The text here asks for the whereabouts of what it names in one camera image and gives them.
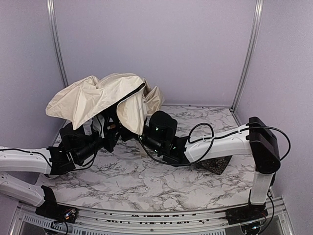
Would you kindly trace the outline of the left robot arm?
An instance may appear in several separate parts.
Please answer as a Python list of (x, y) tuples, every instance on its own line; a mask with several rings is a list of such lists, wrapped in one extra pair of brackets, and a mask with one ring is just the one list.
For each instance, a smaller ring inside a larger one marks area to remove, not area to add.
[(112, 152), (120, 136), (117, 117), (98, 114), (92, 119), (91, 135), (83, 127), (74, 130), (71, 123), (60, 130), (61, 143), (40, 149), (0, 148), (0, 191), (36, 207), (36, 214), (58, 222), (74, 223), (76, 207), (57, 203), (53, 189), (35, 186), (9, 174), (37, 172), (60, 176), (91, 168), (97, 153), (104, 148)]

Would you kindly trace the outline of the beige folding umbrella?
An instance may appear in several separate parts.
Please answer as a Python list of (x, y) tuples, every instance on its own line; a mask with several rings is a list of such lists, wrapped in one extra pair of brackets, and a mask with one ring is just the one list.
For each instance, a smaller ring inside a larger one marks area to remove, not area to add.
[(83, 127), (91, 135), (91, 119), (98, 115), (117, 115), (122, 127), (143, 134), (145, 120), (164, 103), (158, 86), (150, 87), (145, 78), (133, 73), (112, 73), (103, 79), (89, 76), (62, 89), (50, 100), (48, 116), (69, 120), (76, 130)]

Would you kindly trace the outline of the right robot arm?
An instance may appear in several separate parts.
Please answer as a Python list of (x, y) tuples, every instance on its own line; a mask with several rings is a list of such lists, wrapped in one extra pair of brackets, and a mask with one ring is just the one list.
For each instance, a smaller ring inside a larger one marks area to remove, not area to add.
[(137, 139), (143, 150), (154, 151), (162, 160), (154, 161), (174, 167), (189, 166), (202, 161), (232, 157), (234, 155), (252, 155), (255, 172), (248, 204), (227, 209), (229, 224), (256, 220), (268, 215), (266, 198), (273, 178), (281, 167), (284, 157), (279, 154), (278, 140), (274, 135), (277, 128), (265, 125), (258, 117), (249, 118), (246, 125), (230, 131), (215, 133), (211, 136), (193, 138), (177, 137), (178, 122), (164, 111), (155, 112), (148, 124), (143, 118), (120, 118), (127, 135), (123, 140)]

